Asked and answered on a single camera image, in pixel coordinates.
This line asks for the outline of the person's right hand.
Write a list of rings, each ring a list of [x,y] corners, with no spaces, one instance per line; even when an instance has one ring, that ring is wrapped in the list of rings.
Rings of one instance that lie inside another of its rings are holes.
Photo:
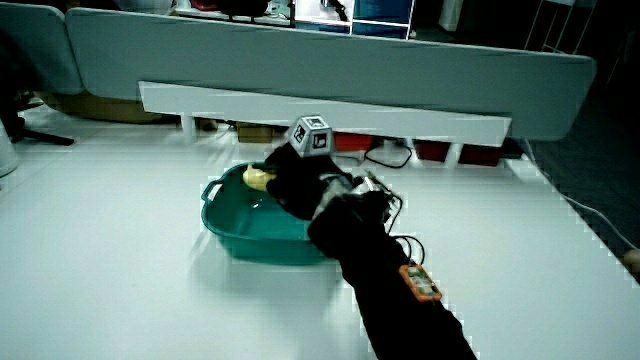
[[[263,169],[275,175],[266,184],[267,192],[287,212],[312,219],[319,205],[362,183],[335,164],[333,150],[333,131],[322,116],[297,118],[287,131],[287,141],[264,161]]]

